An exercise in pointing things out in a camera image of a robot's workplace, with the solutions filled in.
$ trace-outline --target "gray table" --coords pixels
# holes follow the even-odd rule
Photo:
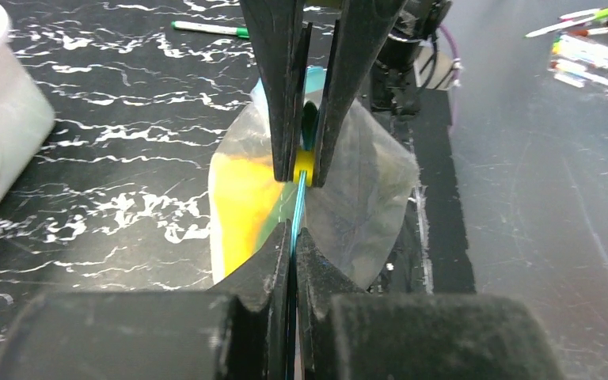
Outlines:
[[[608,96],[522,35],[608,1],[456,2],[467,68],[454,159],[477,290],[526,302],[571,378],[608,379]]]
[[[208,162],[257,75],[247,42],[168,25],[239,25],[238,3],[3,5],[58,125],[0,206],[0,343],[41,291],[209,287]],[[572,378],[608,379],[608,97],[554,81],[549,38],[521,38],[596,5],[457,0],[446,23],[477,289],[526,302]]]

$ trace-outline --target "translucent bag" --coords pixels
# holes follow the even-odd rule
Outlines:
[[[306,100],[321,101],[325,71],[311,67]],[[274,180],[268,106],[261,82],[211,159],[214,283],[250,258],[279,222],[292,219],[296,186]],[[418,183],[414,157],[358,102],[344,119],[325,186],[306,190],[302,226],[346,276],[369,287],[393,248]]]

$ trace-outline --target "clear plastic bag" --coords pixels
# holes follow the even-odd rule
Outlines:
[[[321,101],[325,71],[311,67],[306,100]],[[291,219],[296,186],[274,180],[268,108],[261,83],[228,129],[208,178],[211,264],[219,282],[250,258],[274,226]],[[414,157],[354,101],[327,182],[308,188],[302,226],[330,262],[361,287],[381,271],[418,183]]]

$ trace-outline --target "marble pattern tablecloth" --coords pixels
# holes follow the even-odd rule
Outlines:
[[[170,27],[240,26],[238,1],[156,3],[1,2],[57,120],[0,204],[0,343],[41,291],[212,284],[208,165],[257,70],[247,40]],[[310,63],[331,31],[316,24]]]

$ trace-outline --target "black mechanical device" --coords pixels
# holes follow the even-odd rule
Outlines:
[[[471,294],[446,92],[425,89],[413,69],[420,41],[436,44],[450,2],[320,1],[342,12],[318,114],[313,185],[325,183],[341,121],[359,97],[414,151],[428,191],[424,206],[408,207],[389,258],[404,273],[396,276],[393,268],[370,289],[359,288],[325,259],[306,229],[293,263],[291,224],[281,223],[253,257],[208,291],[41,295],[10,328],[0,349],[0,380],[283,380],[297,378],[289,372],[295,359],[306,380],[563,378],[524,306]],[[293,179],[301,135],[311,32],[310,24],[302,27],[303,6],[304,0],[241,0],[268,97],[279,181]],[[423,212],[428,270],[417,232]],[[427,271],[435,280],[429,290]],[[287,350],[294,338],[293,282],[295,357]]]

